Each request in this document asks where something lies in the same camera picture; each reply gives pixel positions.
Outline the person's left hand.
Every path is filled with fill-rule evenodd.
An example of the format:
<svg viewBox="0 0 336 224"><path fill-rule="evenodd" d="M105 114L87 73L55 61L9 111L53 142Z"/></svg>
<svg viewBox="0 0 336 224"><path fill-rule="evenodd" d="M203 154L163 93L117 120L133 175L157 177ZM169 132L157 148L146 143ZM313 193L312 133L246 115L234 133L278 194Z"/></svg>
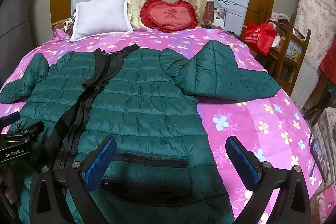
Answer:
<svg viewBox="0 0 336 224"><path fill-rule="evenodd" d="M16 203L15 178L11 168L7 164L1 165L1 183L5 184L5 196L9 200L9 203Z"/></svg>

